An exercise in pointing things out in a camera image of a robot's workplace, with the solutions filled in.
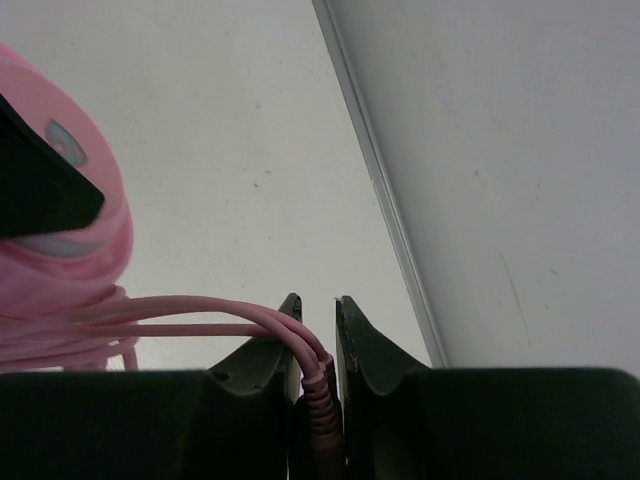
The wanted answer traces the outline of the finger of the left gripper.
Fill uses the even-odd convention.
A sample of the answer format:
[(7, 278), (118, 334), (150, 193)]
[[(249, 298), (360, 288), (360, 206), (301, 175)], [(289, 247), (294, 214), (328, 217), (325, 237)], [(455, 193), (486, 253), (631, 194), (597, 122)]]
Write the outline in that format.
[(104, 194), (2, 99), (1, 236), (82, 230), (104, 203)]

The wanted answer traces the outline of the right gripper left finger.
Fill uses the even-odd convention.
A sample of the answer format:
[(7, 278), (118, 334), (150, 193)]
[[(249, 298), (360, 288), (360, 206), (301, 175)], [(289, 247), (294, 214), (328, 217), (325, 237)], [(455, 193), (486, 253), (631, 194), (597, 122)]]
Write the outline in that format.
[(284, 479), (299, 368), (253, 338), (207, 370), (1, 378), (5, 479)]

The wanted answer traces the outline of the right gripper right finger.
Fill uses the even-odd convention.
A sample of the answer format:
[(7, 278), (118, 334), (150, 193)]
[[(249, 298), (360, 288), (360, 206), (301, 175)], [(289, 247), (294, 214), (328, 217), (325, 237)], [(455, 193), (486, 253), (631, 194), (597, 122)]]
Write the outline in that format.
[(607, 368), (431, 368), (336, 303), (353, 479), (635, 479), (639, 382)]

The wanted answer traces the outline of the pink headphones with cable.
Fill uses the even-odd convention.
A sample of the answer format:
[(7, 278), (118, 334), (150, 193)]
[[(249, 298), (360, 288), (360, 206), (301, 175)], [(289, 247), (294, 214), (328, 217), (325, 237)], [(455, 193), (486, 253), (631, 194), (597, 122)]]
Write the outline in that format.
[(130, 297), (119, 279), (133, 222), (107, 141), (63, 90), (9, 48), (1, 51), (2, 99), (105, 203), (82, 230), (1, 236), (1, 378), (207, 370), (250, 339), (276, 339), (299, 368), (284, 479), (345, 478), (334, 360), (302, 324), (299, 297), (277, 310), (206, 296)]

